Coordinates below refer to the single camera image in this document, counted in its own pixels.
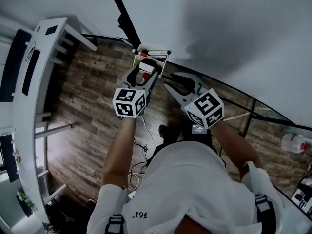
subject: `white box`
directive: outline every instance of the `white box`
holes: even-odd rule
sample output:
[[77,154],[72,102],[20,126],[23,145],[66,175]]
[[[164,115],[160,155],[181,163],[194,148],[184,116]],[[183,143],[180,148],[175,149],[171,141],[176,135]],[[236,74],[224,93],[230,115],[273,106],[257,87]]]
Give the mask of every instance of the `white box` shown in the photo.
[[116,88],[113,105],[118,116],[136,118],[146,107],[145,90]]
[[224,117],[224,104],[213,89],[184,107],[190,120],[208,129]]

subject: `plastic bottle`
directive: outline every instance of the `plastic bottle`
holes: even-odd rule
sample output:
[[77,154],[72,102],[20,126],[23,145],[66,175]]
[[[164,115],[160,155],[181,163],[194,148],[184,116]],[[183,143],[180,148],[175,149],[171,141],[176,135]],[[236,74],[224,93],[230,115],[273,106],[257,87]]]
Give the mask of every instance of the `plastic bottle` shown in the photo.
[[302,135],[285,134],[282,138],[281,147],[284,151],[299,154],[308,149]]

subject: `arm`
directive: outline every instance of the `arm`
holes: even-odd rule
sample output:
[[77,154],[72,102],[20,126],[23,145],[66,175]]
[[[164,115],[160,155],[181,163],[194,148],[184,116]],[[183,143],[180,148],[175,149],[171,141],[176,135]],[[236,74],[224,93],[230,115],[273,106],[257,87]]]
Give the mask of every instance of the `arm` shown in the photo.
[[128,187],[136,124],[135,118],[125,117],[122,120],[104,163],[102,185]]
[[238,168],[241,178],[248,172],[248,166],[243,167],[247,161],[252,161],[256,167],[263,168],[256,150],[225,122],[220,120],[210,130]]

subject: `laminate flooring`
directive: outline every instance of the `laminate flooring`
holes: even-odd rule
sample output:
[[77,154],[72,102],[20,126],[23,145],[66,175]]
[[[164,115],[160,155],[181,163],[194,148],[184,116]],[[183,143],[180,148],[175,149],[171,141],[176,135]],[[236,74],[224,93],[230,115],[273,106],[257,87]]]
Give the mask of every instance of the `laminate flooring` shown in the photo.
[[[54,68],[45,106],[46,111],[52,112],[49,128],[62,124],[73,125],[69,131],[48,137],[50,189],[53,191],[56,185],[65,183],[66,195],[82,204],[89,198],[96,200],[98,197],[105,157],[120,125],[112,99],[115,88],[120,86],[121,77],[132,67],[134,59],[131,46],[124,42],[98,39],[97,45],[96,52],[80,45],[73,53],[71,61],[63,67]],[[171,72],[177,71],[189,72],[167,64],[164,74],[169,76]],[[210,78],[203,80],[220,96],[251,108],[251,97]],[[158,134],[159,125],[178,128],[182,119],[182,111],[163,87],[164,81],[168,80],[162,78],[156,82],[151,102],[144,113],[146,126],[151,132],[155,146],[163,142]],[[225,118],[246,113],[230,103],[224,104]],[[276,117],[277,113],[263,108],[266,106],[257,102],[255,111]],[[227,122],[236,131],[243,133],[247,120],[248,116],[244,116]],[[280,148],[284,134],[284,127],[281,125],[252,120],[246,140],[259,152],[272,183],[291,196],[305,174],[311,153],[284,152]],[[135,138],[143,146],[147,145],[147,156],[151,156],[155,147],[140,117]],[[220,145],[215,139],[214,146],[220,150]],[[226,161],[226,168],[231,177],[238,181],[238,170],[224,151],[221,157]],[[132,164],[141,161],[144,161],[142,149],[134,146]],[[140,173],[140,170],[139,165],[134,168],[134,172]],[[132,178],[132,183],[134,186],[137,184],[136,177]]]

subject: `black strap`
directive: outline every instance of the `black strap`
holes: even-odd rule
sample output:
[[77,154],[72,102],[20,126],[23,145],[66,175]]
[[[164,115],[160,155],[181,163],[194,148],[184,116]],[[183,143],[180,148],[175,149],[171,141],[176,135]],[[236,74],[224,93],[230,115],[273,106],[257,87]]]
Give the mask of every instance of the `black strap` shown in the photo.
[[262,223],[262,234],[275,234],[276,216],[271,201],[268,201],[265,195],[255,196],[255,205],[257,207],[258,223]]
[[105,234],[123,234],[123,223],[124,219],[121,214],[110,217],[105,228]]

